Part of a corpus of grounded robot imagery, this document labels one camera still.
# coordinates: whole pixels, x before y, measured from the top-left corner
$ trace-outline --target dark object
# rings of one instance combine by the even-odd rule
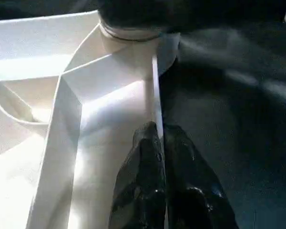
[[[163,229],[166,210],[164,162],[156,124],[133,137],[114,189],[110,229]]]
[[[186,133],[164,128],[165,165],[172,229],[237,229],[220,182]]]
[[[286,0],[98,0],[116,29],[188,31],[248,22],[283,22]]]
[[[0,0],[0,20],[96,10],[96,0]]]

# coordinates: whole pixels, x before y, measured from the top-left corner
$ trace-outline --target dark surface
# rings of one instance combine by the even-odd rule
[[[286,0],[98,0],[114,28],[188,31],[248,22],[281,22]]]
[[[219,57],[195,62],[218,44],[206,37],[197,46],[195,33],[184,35],[161,77],[163,121],[181,126],[215,171],[239,228],[286,228],[286,82],[218,69]]]

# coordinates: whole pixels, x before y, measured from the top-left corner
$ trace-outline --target white flat surface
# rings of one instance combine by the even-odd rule
[[[24,229],[37,187],[44,139],[32,135],[0,155],[0,229]]]

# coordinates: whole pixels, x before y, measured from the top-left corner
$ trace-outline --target dark background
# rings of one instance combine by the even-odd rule
[[[0,0],[0,19],[96,7],[95,0]],[[286,229],[286,80],[276,74],[278,68],[286,69],[281,58],[286,57],[286,32],[278,37],[261,31],[256,30],[254,44],[275,53],[266,62],[267,52],[251,54],[254,48],[242,41],[234,47],[221,32],[182,34],[178,58],[160,78],[163,121],[180,125],[214,169],[239,228]],[[264,42],[269,37],[277,39]],[[226,56],[207,52],[208,58],[201,51],[220,45],[237,58],[225,61]],[[279,63],[269,64],[273,60]]]

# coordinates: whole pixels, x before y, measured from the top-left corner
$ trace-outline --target white plastic part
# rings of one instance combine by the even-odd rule
[[[91,12],[0,22],[0,165],[32,162],[19,166],[16,180],[4,174],[17,164],[0,169],[0,208],[11,209],[2,229],[106,228],[135,129],[151,120],[161,127],[157,80],[175,60],[179,35],[121,41],[104,36],[98,20]],[[7,29],[15,53],[3,38]],[[36,110],[51,110],[50,120]],[[15,197],[8,190],[15,185],[19,199],[4,201]]]

